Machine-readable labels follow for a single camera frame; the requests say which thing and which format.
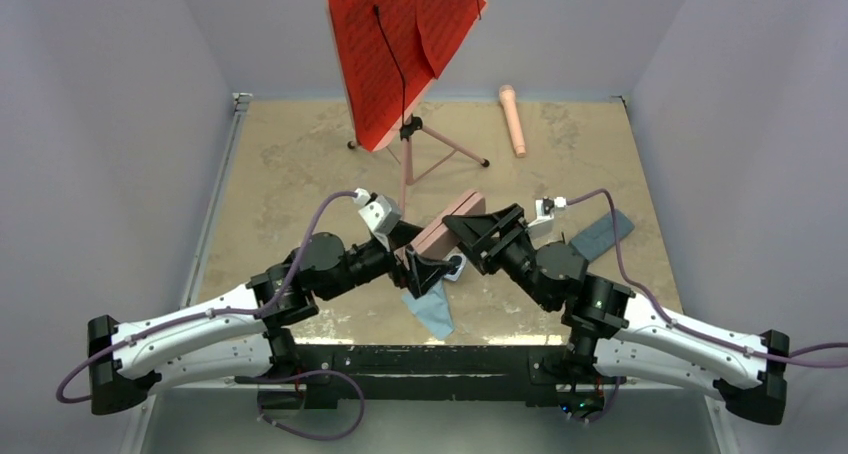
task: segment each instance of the beige marble table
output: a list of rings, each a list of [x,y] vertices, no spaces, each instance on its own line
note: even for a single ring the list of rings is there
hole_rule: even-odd
[[[425,225],[457,195],[476,188],[487,210],[521,204],[532,219],[533,200],[575,197],[609,189],[636,229],[622,242],[628,274],[650,286],[662,303],[680,310],[668,256],[657,224],[627,115],[618,102],[520,103],[528,155],[512,152],[503,112],[495,102],[425,102],[425,124],[491,161],[481,168],[456,155],[408,191],[406,220]],[[203,275],[199,300],[225,292],[280,262],[298,245],[309,218],[330,193],[363,187],[397,199],[399,166],[389,152],[348,150],[353,138],[347,107],[330,101],[255,101],[237,146],[235,161]],[[416,173],[449,150],[428,136],[414,138]],[[398,141],[392,147],[399,152]],[[555,234],[571,237],[607,210],[602,198],[559,215]],[[348,200],[326,211],[318,230],[347,245],[368,239]],[[590,266],[622,282],[615,255]],[[469,268],[457,283],[445,283],[456,330],[448,344],[563,342],[568,328],[546,313],[509,278],[480,276]],[[318,301],[318,316],[298,324],[301,342],[363,344],[435,343],[408,311],[387,278],[331,302]]]

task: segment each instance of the white wall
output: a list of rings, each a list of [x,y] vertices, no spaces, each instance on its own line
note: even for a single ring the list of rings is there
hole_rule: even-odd
[[[341,97],[326,0],[186,0],[236,90]],[[489,0],[484,21],[432,90],[494,98],[629,93],[683,0]]]
[[[0,0],[0,39],[2,450],[115,452],[53,391],[88,319],[176,307],[230,91],[183,0]]]
[[[639,82],[637,144],[691,314],[796,348],[848,341],[846,26],[846,0],[686,0]],[[742,452],[848,452],[845,378],[790,368],[784,424],[736,422]]]

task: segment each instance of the red paper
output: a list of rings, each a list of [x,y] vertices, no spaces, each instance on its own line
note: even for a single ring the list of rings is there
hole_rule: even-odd
[[[433,79],[415,22],[415,0],[328,0],[356,139],[369,151],[390,134],[404,109]],[[380,32],[374,5],[391,51]]]
[[[485,5],[485,0],[415,0],[422,48],[436,78],[459,50]]]

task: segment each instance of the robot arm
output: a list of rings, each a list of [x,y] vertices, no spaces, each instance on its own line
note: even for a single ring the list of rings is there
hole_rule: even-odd
[[[526,223],[517,204],[491,214],[447,216],[443,222],[481,274],[502,269],[543,310],[563,310],[561,321],[571,327],[571,336],[562,359],[551,360],[549,369],[693,388],[726,401],[728,410],[748,420],[780,423],[786,365],[752,354],[787,356],[785,334],[732,332],[668,310],[672,324],[666,324],[643,294],[588,273],[588,261],[564,240],[533,247],[533,223]],[[676,324],[746,352],[696,338]]]
[[[359,213],[371,239],[345,249],[330,233],[314,234],[288,290],[268,315],[209,315],[137,339],[105,362],[92,365],[92,412],[110,414],[142,402],[148,394],[223,376],[285,377],[300,368],[291,324],[317,314],[314,297],[331,300],[356,286],[388,275],[399,288],[424,295],[450,265],[427,259],[410,244],[424,229],[400,220],[397,206],[382,196],[358,192]],[[556,201],[548,207],[556,209]],[[544,214],[544,204],[538,206]],[[503,270],[543,310],[562,311],[571,327],[564,349],[539,364],[561,384],[573,379],[634,376],[697,389],[726,401],[746,419],[779,424],[785,406],[784,364],[751,352],[785,355],[788,338],[775,331],[762,336],[726,331],[682,314],[680,322],[714,337],[746,346],[747,353],[689,336],[656,316],[649,300],[626,286],[588,273],[588,262],[564,241],[536,249],[531,237],[540,224],[528,224],[512,205],[490,214],[445,215],[445,235],[484,275]],[[89,353],[127,339],[151,326],[191,313],[235,308],[253,311],[282,287],[297,250],[250,282],[205,303],[140,322],[117,323],[108,316],[89,322]]]

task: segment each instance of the pink cylinder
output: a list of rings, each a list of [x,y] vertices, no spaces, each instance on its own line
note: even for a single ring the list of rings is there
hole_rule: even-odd
[[[524,147],[524,133],[521,131],[521,121],[518,120],[518,108],[515,106],[515,90],[510,85],[501,86],[499,91],[501,105],[506,115],[506,125],[509,127],[509,137],[512,138],[512,148],[515,157],[524,157],[527,150]]]

